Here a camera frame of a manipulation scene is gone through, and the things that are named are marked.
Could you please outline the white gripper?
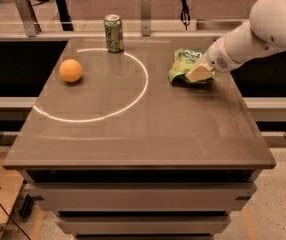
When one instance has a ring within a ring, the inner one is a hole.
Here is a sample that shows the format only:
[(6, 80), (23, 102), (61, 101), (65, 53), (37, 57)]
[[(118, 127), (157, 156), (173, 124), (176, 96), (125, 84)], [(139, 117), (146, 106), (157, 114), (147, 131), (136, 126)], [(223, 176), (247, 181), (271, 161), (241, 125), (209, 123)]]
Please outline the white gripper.
[[(241, 66), (240, 63), (232, 59), (227, 49), (227, 37), (222, 36), (217, 39), (206, 52), (207, 63), (215, 71), (221, 73), (231, 72)], [(214, 77), (213, 69), (207, 64), (200, 64), (189, 70), (185, 77), (191, 82), (204, 81)]]

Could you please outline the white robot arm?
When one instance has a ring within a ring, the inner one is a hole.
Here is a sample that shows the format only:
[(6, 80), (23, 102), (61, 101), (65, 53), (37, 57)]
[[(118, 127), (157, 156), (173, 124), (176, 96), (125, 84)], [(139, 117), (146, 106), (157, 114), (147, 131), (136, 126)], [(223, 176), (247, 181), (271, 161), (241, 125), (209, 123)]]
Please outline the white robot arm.
[(257, 0), (249, 19), (217, 39), (185, 77), (195, 83), (286, 51), (286, 0)]

